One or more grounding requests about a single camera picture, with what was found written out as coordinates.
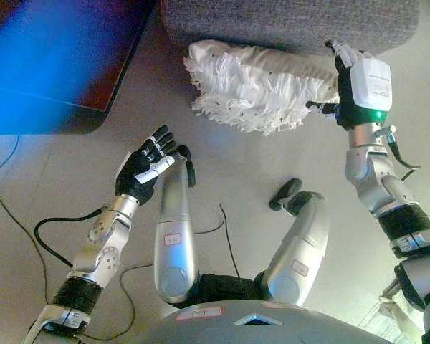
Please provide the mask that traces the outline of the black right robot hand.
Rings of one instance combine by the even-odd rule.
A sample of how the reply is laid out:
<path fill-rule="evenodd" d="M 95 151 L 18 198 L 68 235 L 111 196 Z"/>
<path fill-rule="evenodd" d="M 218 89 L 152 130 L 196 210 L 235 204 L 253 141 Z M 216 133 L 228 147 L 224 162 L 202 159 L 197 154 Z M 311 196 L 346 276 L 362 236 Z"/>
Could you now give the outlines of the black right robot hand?
<path fill-rule="evenodd" d="M 335 120 L 346 131 L 358 125 L 383 125 L 393 104 L 391 68 L 367 51 L 335 40 L 325 46 L 334 54 L 339 102 L 307 101 L 308 110 Z"/>

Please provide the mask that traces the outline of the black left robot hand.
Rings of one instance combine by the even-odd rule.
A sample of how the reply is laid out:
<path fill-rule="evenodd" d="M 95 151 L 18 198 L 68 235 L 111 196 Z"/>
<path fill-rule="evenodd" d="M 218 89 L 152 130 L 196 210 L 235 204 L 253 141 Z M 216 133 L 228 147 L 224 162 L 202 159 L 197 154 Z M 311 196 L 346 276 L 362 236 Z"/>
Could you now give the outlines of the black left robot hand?
<path fill-rule="evenodd" d="M 115 195 L 132 196 L 140 206 L 148 202 L 158 177 L 176 162 L 173 138 L 168 126 L 163 125 L 129 153 L 117 173 Z"/>

